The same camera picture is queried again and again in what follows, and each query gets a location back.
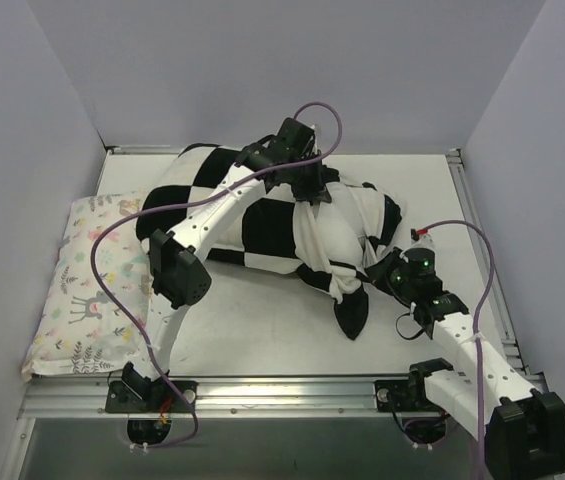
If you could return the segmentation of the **white pillow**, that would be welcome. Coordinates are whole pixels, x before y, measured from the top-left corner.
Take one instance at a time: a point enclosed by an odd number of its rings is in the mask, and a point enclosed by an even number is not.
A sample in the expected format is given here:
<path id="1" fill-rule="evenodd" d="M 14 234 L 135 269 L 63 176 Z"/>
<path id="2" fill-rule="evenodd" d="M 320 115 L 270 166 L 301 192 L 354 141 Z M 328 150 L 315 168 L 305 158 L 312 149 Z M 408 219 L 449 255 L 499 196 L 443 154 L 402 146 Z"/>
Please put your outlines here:
<path id="1" fill-rule="evenodd" d="M 317 231 L 329 260 L 361 267 L 365 231 L 362 217 L 350 190 L 340 184 L 329 184 L 331 202 L 313 208 Z"/>

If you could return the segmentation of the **black white checkered pillowcase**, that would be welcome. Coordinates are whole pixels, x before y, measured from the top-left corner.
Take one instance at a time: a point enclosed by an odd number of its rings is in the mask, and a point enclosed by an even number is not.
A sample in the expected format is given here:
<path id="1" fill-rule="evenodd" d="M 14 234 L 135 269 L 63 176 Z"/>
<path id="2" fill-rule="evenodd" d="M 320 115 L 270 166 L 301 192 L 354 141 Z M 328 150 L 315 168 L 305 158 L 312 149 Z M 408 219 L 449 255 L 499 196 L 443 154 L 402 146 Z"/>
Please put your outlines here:
<path id="1" fill-rule="evenodd" d="M 142 210 L 206 198 L 237 155 L 238 150 L 215 144 L 188 146 L 148 193 Z M 296 274 L 308 286 L 333 298 L 340 329 L 348 339 L 355 340 L 369 314 L 369 297 L 363 286 L 370 282 L 366 269 L 386 255 L 402 220 L 402 209 L 386 191 L 324 167 L 327 189 L 329 184 L 346 186 L 360 211 L 366 235 L 361 267 L 328 259 L 313 213 L 319 204 L 296 202 L 289 185 L 273 188 L 249 206 L 220 236 L 207 258 L 283 275 Z M 172 210 L 140 217 L 135 233 L 144 251 L 148 253 L 149 237 L 156 229 L 180 223 L 191 211 Z"/>

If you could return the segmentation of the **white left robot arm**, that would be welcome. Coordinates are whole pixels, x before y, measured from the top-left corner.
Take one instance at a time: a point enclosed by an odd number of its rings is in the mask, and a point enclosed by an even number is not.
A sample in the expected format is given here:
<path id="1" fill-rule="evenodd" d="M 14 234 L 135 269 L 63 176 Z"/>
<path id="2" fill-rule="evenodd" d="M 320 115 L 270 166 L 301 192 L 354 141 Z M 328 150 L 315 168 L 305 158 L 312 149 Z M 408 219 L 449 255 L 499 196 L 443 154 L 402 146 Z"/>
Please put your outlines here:
<path id="1" fill-rule="evenodd" d="M 220 236 L 246 209 L 274 187 L 307 186 L 318 195 L 321 158 L 314 153 L 315 132 L 296 119 L 283 121 L 278 133 L 264 146 L 253 143 L 241 150 L 207 202 L 171 228 L 158 228 L 149 237 L 149 266 L 153 276 L 148 342 L 141 358 L 123 368 L 128 398 L 142 411 L 158 408 L 164 399 L 162 376 L 189 308 L 211 286 L 204 266 Z"/>

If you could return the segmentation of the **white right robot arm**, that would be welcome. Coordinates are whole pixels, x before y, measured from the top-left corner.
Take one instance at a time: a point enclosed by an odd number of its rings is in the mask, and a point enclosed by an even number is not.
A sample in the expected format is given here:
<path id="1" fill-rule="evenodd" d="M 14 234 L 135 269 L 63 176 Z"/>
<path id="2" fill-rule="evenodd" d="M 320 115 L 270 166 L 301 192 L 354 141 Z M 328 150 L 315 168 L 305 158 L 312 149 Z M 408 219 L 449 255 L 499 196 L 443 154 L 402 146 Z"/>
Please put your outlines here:
<path id="1" fill-rule="evenodd" d="M 494 479 L 565 473 L 565 403 L 520 375 L 482 335 L 473 312 L 444 288 L 431 249 L 395 248 L 367 276 L 443 349 L 443 357 L 411 366 L 412 406 L 449 414 L 479 443 Z"/>

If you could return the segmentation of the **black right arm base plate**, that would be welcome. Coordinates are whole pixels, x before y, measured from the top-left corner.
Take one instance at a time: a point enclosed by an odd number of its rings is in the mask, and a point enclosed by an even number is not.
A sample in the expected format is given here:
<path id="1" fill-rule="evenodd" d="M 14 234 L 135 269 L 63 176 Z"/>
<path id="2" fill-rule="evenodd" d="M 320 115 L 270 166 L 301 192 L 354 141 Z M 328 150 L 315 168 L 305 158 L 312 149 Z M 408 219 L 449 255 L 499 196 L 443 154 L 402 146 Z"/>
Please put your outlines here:
<path id="1" fill-rule="evenodd" d="M 441 409 L 421 397 L 406 377 L 379 379 L 374 381 L 376 410 L 381 413 L 415 414 L 437 413 Z"/>

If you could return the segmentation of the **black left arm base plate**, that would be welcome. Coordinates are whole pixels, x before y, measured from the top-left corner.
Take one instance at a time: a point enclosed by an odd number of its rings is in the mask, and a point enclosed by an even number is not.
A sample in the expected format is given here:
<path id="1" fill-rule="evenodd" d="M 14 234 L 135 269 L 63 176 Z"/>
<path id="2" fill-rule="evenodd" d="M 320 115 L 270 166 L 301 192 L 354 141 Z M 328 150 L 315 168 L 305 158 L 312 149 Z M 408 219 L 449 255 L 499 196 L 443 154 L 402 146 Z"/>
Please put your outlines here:
<path id="1" fill-rule="evenodd" d="M 163 380 L 150 388 L 146 399 L 122 380 L 116 380 L 109 385 L 104 411 L 109 414 L 158 414 L 189 413 L 190 409 Z"/>

